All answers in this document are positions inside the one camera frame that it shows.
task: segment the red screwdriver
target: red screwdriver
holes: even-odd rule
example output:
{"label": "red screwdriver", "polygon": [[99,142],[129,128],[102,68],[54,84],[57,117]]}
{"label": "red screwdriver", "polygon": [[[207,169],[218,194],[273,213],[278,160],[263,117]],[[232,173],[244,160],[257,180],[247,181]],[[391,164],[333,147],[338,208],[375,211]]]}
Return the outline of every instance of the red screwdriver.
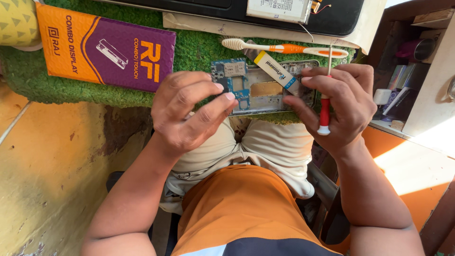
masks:
{"label": "red screwdriver", "polygon": [[[329,72],[327,73],[328,77],[330,75],[330,70],[332,69],[332,45],[330,45],[329,50]],[[329,121],[330,121],[330,98],[327,95],[321,95],[321,114],[319,116],[319,135],[329,135]]]}

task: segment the blue circuit board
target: blue circuit board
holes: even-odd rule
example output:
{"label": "blue circuit board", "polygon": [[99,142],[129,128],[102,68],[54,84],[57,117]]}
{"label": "blue circuit board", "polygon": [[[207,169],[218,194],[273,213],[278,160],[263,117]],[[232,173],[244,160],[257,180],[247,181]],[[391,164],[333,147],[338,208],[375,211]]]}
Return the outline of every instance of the blue circuit board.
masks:
{"label": "blue circuit board", "polygon": [[250,109],[250,90],[247,63],[244,58],[212,61],[212,81],[220,83],[225,92],[232,92],[238,100],[240,110]]}

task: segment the finger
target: finger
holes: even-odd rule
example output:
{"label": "finger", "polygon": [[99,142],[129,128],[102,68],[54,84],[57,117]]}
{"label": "finger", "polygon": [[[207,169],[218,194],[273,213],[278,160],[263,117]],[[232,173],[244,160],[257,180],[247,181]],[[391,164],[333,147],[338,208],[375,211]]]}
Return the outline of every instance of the finger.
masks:
{"label": "finger", "polygon": [[[329,69],[326,67],[316,67],[311,70],[302,70],[302,75],[304,77],[314,77],[314,76],[326,76]],[[356,99],[361,99],[364,96],[364,90],[359,85],[359,82],[355,80],[355,78],[346,71],[332,69],[330,72],[332,78],[345,82],[350,88],[353,94],[355,95]]]}
{"label": "finger", "polygon": [[223,85],[213,82],[196,82],[192,85],[181,88],[170,100],[166,108],[168,120],[181,121],[194,108],[199,101],[210,95],[217,95],[223,92]]}
{"label": "finger", "polygon": [[359,82],[362,89],[369,95],[373,96],[374,69],[372,66],[360,64],[343,64],[336,66],[335,69],[346,71],[351,74],[354,79]]}
{"label": "finger", "polygon": [[204,134],[215,122],[218,117],[235,104],[235,99],[232,92],[223,93],[216,97],[210,103],[200,108],[188,121],[184,123],[182,131],[185,133],[183,136],[196,139]]}
{"label": "finger", "polygon": [[179,71],[164,78],[157,94],[160,101],[169,102],[181,88],[197,82],[211,81],[211,75],[202,71]]}
{"label": "finger", "polygon": [[283,102],[292,107],[310,133],[313,134],[319,129],[318,115],[302,99],[295,96],[285,96]]}
{"label": "finger", "polygon": [[214,124],[206,131],[204,135],[204,140],[207,140],[217,132],[221,123],[229,116],[229,114],[232,112],[236,105],[238,105],[238,101],[234,101],[230,107],[228,107],[223,113],[221,113],[221,115],[214,122]]}
{"label": "finger", "polygon": [[327,95],[333,108],[339,114],[358,111],[357,100],[351,88],[343,81],[326,76],[315,76],[303,77],[302,84]]}

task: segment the fingernail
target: fingernail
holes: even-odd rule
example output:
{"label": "fingernail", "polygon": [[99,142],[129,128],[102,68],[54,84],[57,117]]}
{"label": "fingernail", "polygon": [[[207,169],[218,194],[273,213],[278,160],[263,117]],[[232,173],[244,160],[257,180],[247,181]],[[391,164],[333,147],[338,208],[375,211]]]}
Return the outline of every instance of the fingernail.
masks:
{"label": "fingernail", "polygon": [[228,92],[226,93],[226,98],[231,101],[235,99],[235,95],[232,92]]}
{"label": "fingernail", "polygon": [[221,89],[221,90],[224,90],[224,88],[223,88],[223,85],[222,85],[222,84],[220,84],[220,83],[215,83],[215,85],[216,85],[216,86],[217,86],[219,89]]}

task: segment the green artificial grass mat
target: green artificial grass mat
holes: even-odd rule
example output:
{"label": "green artificial grass mat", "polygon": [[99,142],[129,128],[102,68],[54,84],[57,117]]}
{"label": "green artificial grass mat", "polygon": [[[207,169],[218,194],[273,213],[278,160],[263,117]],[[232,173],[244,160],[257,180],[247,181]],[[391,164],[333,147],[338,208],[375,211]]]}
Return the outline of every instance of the green artificial grass mat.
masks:
{"label": "green artificial grass mat", "polygon": [[[164,29],[162,13],[158,11],[101,3],[93,0],[45,0],[45,2],[48,5],[60,8]],[[210,72],[211,61],[245,58],[240,51],[233,51],[223,47],[218,40],[220,35],[200,31],[168,30],[177,33],[174,72],[181,70]],[[245,41],[249,39],[261,45],[293,43],[309,47],[326,47],[318,44],[263,38],[245,38]],[[354,54],[354,49],[352,48],[340,48],[349,51],[349,56],[345,59],[333,59],[333,66],[349,63]],[[328,64],[328,58],[315,55],[279,54],[273,52],[269,54],[278,62],[315,59],[320,62],[321,66],[327,66]],[[104,103],[120,108],[152,106],[154,93],[48,76],[42,49],[34,52],[24,52],[10,46],[0,46],[0,59],[10,88],[35,102],[60,104],[87,101]],[[202,101],[200,105],[205,103],[207,103],[207,100]],[[293,112],[252,115],[250,117],[281,124],[300,122]]]}

